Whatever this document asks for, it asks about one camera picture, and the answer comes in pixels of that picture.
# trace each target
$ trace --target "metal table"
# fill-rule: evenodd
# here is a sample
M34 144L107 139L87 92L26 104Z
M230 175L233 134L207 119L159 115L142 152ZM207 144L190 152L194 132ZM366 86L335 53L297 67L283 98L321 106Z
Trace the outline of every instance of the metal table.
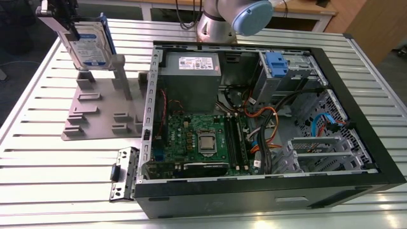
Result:
M110 20L127 76L150 69L153 40L195 41L177 23ZM322 47L407 176L407 109L354 40L342 34L263 30L239 43ZM407 185L337 206L217 217L149 220L137 203L109 202L117 150L141 139L65 142L61 133L78 72L57 40L0 129L0 225L75 224L79 228L401 228L407 225ZM99 78L113 72L94 72Z

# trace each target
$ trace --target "hard drive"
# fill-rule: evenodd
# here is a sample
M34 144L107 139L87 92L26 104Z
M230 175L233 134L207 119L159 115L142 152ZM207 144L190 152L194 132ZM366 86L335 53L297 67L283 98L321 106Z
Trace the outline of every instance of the hard drive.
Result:
M78 70L115 70L113 55L117 54L110 30L109 20L102 14L98 18L81 18L75 22L75 28L81 39L69 41L59 34Z

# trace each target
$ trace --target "black cable cord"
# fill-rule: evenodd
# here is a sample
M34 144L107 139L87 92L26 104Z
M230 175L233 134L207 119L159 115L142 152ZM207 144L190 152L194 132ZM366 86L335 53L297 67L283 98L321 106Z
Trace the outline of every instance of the black cable cord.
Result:
M179 25L182 27L183 30L190 30L191 28L195 27L197 23L198 23L198 20L201 18L201 15L202 15L202 12L203 12L203 0L201 0L201 4L199 4L199 13L198 13L198 17L195 18L195 0L193 1L193 4L194 4L194 11L193 11L193 20L194 22L191 23L191 25L186 25L182 18L181 18L181 15L179 15L179 7L178 7L178 0L177 0L177 16L178 16L178 20L179 20Z
M322 93L326 90L326 88L321 87L321 88L313 88L313 89L306 89L302 91L295 91L294 93L289 94L277 104L275 106L275 111L279 112L281 108L294 99L297 98L297 96L299 96L303 93ZM270 122L274 113L270 113L270 115L266 117L265 122L261 126L261 131L258 134L258 145L259 145L259 150L261 150L261 155L262 155L262 164L261 164L261 171L259 173L263 174L262 172L265 172L267 174L267 172L273 171L273 167L270 164L269 167L269 171L265 171L265 163L266 162L266 153L269 151L269 146L267 146L267 142L266 142L266 125Z
M231 109L225 105L225 103L219 101L219 99L218 99L217 103L219 103L219 105L221 105L230 113L234 113L234 110L231 110Z
M269 163L269 169L266 170L266 173L271 174L273 165L271 165L271 151L270 150L266 151L266 158L267 158L267 163Z
M269 164L269 155L266 151L266 160L265 160L265 174L269 174L270 164Z
M285 9L285 18L287 18L289 17L289 6L287 6L287 2L286 2L286 0L283 0L283 2L285 2L285 5L286 5L286 9Z
M227 100L229 102L229 105L231 106L233 110L235 112L239 112L239 108L242 108L242 105L241 106L237 106L230 98L230 88L234 88L234 89L239 89L239 88L247 88L249 86L241 86L241 85L229 85L223 91L223 95L225 95L225 99Z

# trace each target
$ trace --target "wire bundle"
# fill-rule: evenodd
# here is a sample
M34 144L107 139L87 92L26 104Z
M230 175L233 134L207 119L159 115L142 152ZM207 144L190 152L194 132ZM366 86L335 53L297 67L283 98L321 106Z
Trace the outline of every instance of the wire bundle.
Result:
M223 110L225 113L234 113L235 112L219 100L215 102L215 104L221 108L221 110Z
M301 94L303 93L322 93L326 89L325 88L314 88L314 89L306 89L302 91L295 91L294 93L289 94L277 104L275 109L274 109L274 113L269 114L269 116L265 119L265 122L261 126L261 131L258 134L258 146L259 146L259 150L261 150L261 154L262 154L262 159L266 161L267 160L267 156L269 156L269 142L273 141L274 136L271 136L273 138L266 140L266 126L267 123L270 122L271 118L275 116L277 118L277 126L278 126L278 111L281 110L281 108L293 100L295 99ZM261 164L261 169L259 169L259 173L261 174L267 174L269 172L273 171L273 168L267 168L266 171L266 163Z
M289 6L287 6L286 0L283 0L283 2L285 2L285 5L286 5L283 17L287 18L289 17Z
M166 122L166 115L167 115L167 94L165 92L163 89L161 89L163 97L165 97L165 109L163 109L163 116L162 116L162 123L161 123L161 128L159 128L159 132L158 135L155 136L154 140L158 139L159 136L162 136L162 131L163 131L163 125Z
M249 117L253 117L253 118L254 118L254 117L261 116L266 110L270 110L270 111L271 111L271 115L275 115L275 127L274 127L274 131L273 131L271 137L267 139L267 143L270 143L270 142L273 142L273 140L274 140L274 137L275 137L275 134L277 134L277 130L278 130L278 127L279 127L279 116L278 116L277 110L275 110L271 106L267 106L267 107L263 107L258 112L255 112L254 114L251 114L251 113L247 111L247 106L246 106L246 105L247 105L249 98L246 99L246 101L245 101L245 103L243 103L245 114L246 114ZM259 146L255 146L255 147L250 150L251 153L255 153L257 151L259 151Z
M195 27L197 23L198 23L198 20L201 18L201 15L202 15L202 11L203 11L203 0L201 0L201 3L199 3L199 13L198 13L198 17L195 17L195 0L193 0L193 5L194 5L194 11L193 11L193 20L194 22L191 23L191 25L186 25L182 18L181 18L181 15L179 15L179 8L178 8L178 0L177 0L177 16L178 16L178 20L179 20L179 25L182 27L183 30L190 30L191 28Z
M339 121L339 120L335 120L335 123L339 123L341 125L345 125L346 122L343 121ZM326 123L323 123L323 125L321 126L319 130L318 130L318 134L317 134L317 137L321 137L323 135L323 132L325 132L325 128L326 128Z
M245 106L245 104L241 105L241 106L237 106L237 105L234 104L234 102L233 102L233 100L231 100L231 98L230 98L230 90L231 90L231 89L239 89L239 88L242 89L242 88L247 88L247 87L249 87L247 85L235 85L235 84L231 84L231 85L229 85L229 86L226 87L226 89L225 89L225 91L223 91L225 99L227 100L229 105L231 106L231 108L233 108L233 110L234 110L235 112L241 112L239 109ZM243 96L245 96L245 94L246 94L247 91L249 91L249 89L246 89L245 92L242 93L242 99L243 99Z
M185 113L185 107L183 107L183 104L181 103L181 101L179 101L179 100L173 99L173 100L170 100L170 101L169 101L169 103L171 103L171 102L178 103L178 106L179 106L179 108L181 108L181 110L174 111L174 113Z

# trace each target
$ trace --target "cpu socket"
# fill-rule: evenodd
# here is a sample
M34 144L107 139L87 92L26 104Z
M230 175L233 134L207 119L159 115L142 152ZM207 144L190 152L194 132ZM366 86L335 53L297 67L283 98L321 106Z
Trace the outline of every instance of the cpu socket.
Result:
M217 134L198 133L198 152L203 156L213 156L217 153Z

